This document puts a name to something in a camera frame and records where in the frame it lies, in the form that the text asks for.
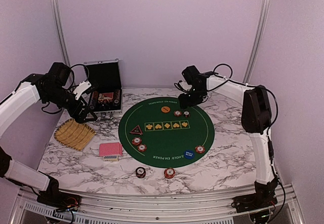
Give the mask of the orange big blind button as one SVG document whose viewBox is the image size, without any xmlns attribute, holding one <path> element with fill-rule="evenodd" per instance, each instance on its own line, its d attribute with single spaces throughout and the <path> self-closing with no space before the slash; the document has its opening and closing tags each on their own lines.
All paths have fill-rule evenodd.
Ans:
<svg viewBox="0 0 324 224">
<path fill-rule="evenodd" d="M 170 108 L 168 107 L 168 106 L 163 106 L 162 108 L 161 108 L 161 111 L 163 112 L 163 113 L 168 113 L 168 112 L 170 112 Z"/>
</svg>

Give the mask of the red-backed card deck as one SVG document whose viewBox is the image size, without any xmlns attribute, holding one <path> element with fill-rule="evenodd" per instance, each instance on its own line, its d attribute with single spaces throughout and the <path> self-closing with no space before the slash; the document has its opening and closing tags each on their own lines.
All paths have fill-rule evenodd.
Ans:
<svg viewBox="0 0 324 224">
<path fill-rule="evenodd" d="M 121 156 L 123 154 L 122 144 L 119 142 L 102 143 L 99 145 L 99 156 Z"/>
</svg>

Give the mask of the blue small blind button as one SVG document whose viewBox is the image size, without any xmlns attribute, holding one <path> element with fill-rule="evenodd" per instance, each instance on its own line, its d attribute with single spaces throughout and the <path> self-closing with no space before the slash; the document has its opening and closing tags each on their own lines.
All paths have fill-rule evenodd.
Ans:
<svg viewBox="0 0 324 224">
<path fill-rule="evenodd" d="M 191 160 L 195 157 L 195 152 L 192 150 L 186 150 L 184 152 L 183 156 L 184 156 L 184 158 Z"/>
</svg>

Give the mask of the triangular all-in button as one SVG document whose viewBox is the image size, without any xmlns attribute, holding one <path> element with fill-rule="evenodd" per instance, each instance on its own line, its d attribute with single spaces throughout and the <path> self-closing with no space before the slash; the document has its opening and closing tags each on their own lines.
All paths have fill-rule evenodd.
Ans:
<svg viewBox="0 0 324 224">
<path fill-rule="evenodd" d="M 139 125 L 137 125 L 134 129 L 130 131 L 130 134 L 133 135 L 143 135 L 143 131 Z"/>
</svg>

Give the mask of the red poker chip stack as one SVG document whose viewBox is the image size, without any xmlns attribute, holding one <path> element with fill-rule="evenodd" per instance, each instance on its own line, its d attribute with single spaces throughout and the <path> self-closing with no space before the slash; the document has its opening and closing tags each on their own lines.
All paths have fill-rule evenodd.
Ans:
<svg viewBox="0 0 324 224">
<path fill-rule="evenodd" d="M 167 168 L 164 170 L 164 176 L 167 179 L 172 179 L 175 176 L 175 169 L 174 168 Z"/>
</svg>

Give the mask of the black poker chip stack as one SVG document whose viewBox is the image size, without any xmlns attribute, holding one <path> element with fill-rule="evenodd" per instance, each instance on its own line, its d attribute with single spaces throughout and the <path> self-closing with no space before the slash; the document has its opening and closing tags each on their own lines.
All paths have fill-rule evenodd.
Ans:
<svg viewBox="0 0 324 224">
<path fill-rule="evenodd" d="M 138 167 L 136 168 L 135 173 L 138 178 L 144 178 L 146 175 L 146 170 L 144 167 Z"/>
</svg>

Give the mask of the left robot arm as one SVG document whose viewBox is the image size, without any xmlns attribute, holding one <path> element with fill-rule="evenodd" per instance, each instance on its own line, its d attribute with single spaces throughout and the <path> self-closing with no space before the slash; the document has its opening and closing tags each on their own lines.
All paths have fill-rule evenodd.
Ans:
<svg viewBox="0 0 324 224">
<path fill-rule="evenodd" d="M 32 73 L 22 79 L 18 86 L 1 101 L 1 136 L 8 137 L 14 130 L 22 129 L 22 136 L 31 132 L 32 126 L 38 126 L 36 114 L 30 120 L 32 108 L 39 103 L 52 103 L 58 109 L 65 109 L 71 118 L 78 123 L 86 123 L 97 119 L 95 113 L 83 98 L 90 94 L 95 86 L 85 80 L 78 85 L 66 86 L 69 77 L 73 77 L 72 67 L 54 62 L 45 74 Z M 1 177 L 16 184 L 26 185 L 44 192 L 44 198 L 53 206 L 64 202 L 64 195 L 54 185 L 54 179 L 25 165 L 1 150 Z"/>
</svg>

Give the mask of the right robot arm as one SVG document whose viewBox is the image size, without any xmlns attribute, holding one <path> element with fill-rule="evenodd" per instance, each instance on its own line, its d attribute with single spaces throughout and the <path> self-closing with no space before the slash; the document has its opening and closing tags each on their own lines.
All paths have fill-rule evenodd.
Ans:
<svg viewBox="0 0 324 224">
<path fill-rule="evenodd" d="M 270 91 L 262 85 L 252 86 L 222 77 L 215 70 L 201 73 L 194 65 L 186 67 L 182 76 L 184 80 L 174 84 L 182 92 L 178 97 L 182 109 L 203 103 L 212 91 L 242 106 L 241 125 L 249 134 L 256 160 L 255 193 L 251 196 L 251 204 L 263 207 L 274 196 L 278 184 L 270 131 L 276 118 L 271 112 Z"/>
</svg>

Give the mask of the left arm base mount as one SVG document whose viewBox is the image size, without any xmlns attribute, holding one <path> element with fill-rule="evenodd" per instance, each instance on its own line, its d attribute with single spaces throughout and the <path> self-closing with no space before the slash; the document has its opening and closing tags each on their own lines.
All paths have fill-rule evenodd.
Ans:
<svg viewBox="0 0 324 224">
<path fill-rule="evenodd" d="M 81 196 L 61 192 L 59 190 L 40 191 L 37 201 L 48 206 L 56 207 L 58 212 L 78 210 Z"/>
</svg>

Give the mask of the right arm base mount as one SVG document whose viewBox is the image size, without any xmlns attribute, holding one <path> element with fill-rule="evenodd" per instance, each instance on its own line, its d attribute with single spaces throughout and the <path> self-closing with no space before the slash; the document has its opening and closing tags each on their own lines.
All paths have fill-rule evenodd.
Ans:
<svg viewBox="0 0 324 224">
<path fill-rule="evenodd" d="M 276 195 L 271 192 L 264 197 L 262 193 L 253 193 L 233 198 L 231 207 L 235 208 L 237 213 L 257 210 L 269 206 L 275 206 L 278 203 Z"/>
</svg>

